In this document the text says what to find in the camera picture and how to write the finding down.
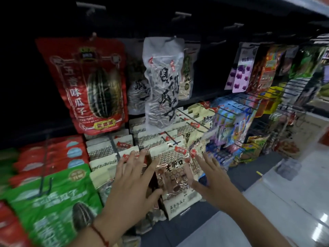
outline purple candy image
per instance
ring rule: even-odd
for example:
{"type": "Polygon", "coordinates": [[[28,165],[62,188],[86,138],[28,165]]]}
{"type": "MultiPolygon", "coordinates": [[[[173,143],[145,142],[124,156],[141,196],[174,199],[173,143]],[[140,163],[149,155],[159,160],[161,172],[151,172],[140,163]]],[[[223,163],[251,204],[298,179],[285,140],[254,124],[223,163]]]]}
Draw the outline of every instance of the purple candy image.
{"type": "Polygon", "coordinates": [[[244,70],[243,65],[238,66],[238,67],[237,67],[237,70],[240,71],[240,72],[242,72],[242,71],[244,70]]]}

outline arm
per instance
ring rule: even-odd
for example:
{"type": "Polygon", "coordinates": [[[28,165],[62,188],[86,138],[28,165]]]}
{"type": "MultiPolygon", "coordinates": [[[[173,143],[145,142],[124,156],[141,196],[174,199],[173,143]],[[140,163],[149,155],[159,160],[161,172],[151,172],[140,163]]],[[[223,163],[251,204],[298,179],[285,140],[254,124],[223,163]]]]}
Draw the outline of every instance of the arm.
{"type": "MultiPolygon", "coordinates": [[[[120,159],[111,193],[103,211],[93,223],[104,240],[108,241],[109,246],[114,245],[130,227],[138,223],[163,192],[162,189],[157,189],[146,198],[146,190],[158,161],[153,161],[141,175],[145,154],[146,151],[142,150],[139,157],[135,158],[135,151],[132,151],[125,168],[123,168],[124,158],[120,159]]],[[[69,247],[84,246],[104,247],[103,241],[91,227],[86,227],[79,232],[76,239],[69,245],[69,247]]]]}
{"type": "Polygon", "coordinates": [[[210,159],[206,154],[205,160],[199,156],[196,158],[206,174],[209,185],[206,187],[193,181],[192,188],[213,206],[227,213],[241,228],[253,247],[290,247],[281,233],[231,183],[215,158],[210,159]]]}

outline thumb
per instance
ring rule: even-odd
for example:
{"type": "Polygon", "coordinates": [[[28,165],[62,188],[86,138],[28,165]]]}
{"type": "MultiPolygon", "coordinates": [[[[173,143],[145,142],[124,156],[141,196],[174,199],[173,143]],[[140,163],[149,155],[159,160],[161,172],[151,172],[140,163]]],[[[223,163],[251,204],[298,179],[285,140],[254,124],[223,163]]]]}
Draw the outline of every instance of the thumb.
{"type": "Polygon", "coordinates": [[[200,193],[204,198],[206,198],[207,194],[208,194],[208,190],[209,188],[200,184],[198,181],[193,180],[193,182],[191,183],[191,187],[197,191],[198,193],[200,193]]]}
{"type": "Polygon", "coordinates": [[[155,203],[158,202],[159,197],[162,195],[162,189],[156,189],[152,194],[146,199],[147,208],[152,208],[155,203]]]}

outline bracelet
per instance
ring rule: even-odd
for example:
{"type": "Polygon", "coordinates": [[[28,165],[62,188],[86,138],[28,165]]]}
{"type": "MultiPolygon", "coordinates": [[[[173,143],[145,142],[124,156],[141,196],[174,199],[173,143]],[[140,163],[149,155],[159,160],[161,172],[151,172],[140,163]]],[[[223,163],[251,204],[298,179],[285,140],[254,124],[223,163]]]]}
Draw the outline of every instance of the bracelet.
{"type": "Polygon", "coordinates": [[[101,240],[103,241],[104,246],[109,247],[109,241],[105,241],[105,238],[103,237],[103,235],[95,228],[94,223],[92,223],[90,225],[90,228],[92,228],[94,230],[94,232],[96,232],[97,235],[101,238],[101,240]]]}

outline person's left hand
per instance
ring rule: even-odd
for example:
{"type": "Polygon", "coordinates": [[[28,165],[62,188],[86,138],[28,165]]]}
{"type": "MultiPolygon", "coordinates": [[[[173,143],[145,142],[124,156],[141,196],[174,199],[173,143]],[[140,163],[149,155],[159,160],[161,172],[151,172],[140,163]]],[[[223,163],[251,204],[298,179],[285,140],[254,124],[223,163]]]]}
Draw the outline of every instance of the person's left hand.
{"type": "MultiPolygon", "coordinates": [[[[121,158],[117,164],[115,180],[101,213],[103,222],[104,220],[111,222],[109,230],[115,230],[115,235],[121,236],[126,230],[138,223],[154,207],[163,192],[162,189],[157,189],[146,198],[148,184],[159,161],[153,161],[141,175],[145,155],[146,151],[141,150],[139,157],[136,158],[135,151],[132,151],[125,168],[123,168],[124,158],[121,158]]],[[[105,229],[99,230],[106,235],[105,229]]]]}

